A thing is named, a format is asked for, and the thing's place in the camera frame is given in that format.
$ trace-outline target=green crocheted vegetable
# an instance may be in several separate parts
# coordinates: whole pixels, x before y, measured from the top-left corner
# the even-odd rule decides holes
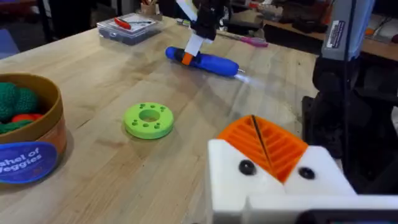
[[[38,101],[30,89],[18,88],[13,83],[0,83],[0,122],[6,123],[18,114],[35,113]]]
[[[20,88],[19,99],[14,107],[15,114],[33,113],[36,111],[37,103],[37,96],[32,90],[28,88]]]
[[[30,124],[32,121],[30,120],[23,120],[18,122],[12,122],[8,124],[0,124],[0,134],[6,134],[10,131],[17,130],[23,126]]]
[[[18,87],[13,83],[0,83],[0,104],[12,106],[19,97]]]

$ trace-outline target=label on robot arm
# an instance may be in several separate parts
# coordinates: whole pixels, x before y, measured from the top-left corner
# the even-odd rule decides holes
[[[340,46],[341,36],[343,35],[345,21],[333,21],[329,33],[326,47],[338,48]]]

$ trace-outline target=green ring toy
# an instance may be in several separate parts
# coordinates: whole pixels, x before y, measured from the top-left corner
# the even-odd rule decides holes
[[[173,129],[174,117],[170,109],[158,103],[139,103],[124,114],[126,131],[141,139],[158,139]]]

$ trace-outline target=clear plastic box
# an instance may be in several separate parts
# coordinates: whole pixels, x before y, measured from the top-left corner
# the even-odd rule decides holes
[[[130,23],[131,29],[122,28],[115,23],[114,19],[108,19],[97,23],[99,35],[127,45],[134,45],[159,33],[162,28],[160,21],[136,13],[127,14],[119,18]]]

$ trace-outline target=red toy vegetable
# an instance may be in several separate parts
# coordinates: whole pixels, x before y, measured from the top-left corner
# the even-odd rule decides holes
[[[41,114],[20,114],[12,118],[11,122],[18,122],[23,120],[35,121],[43,117]]]

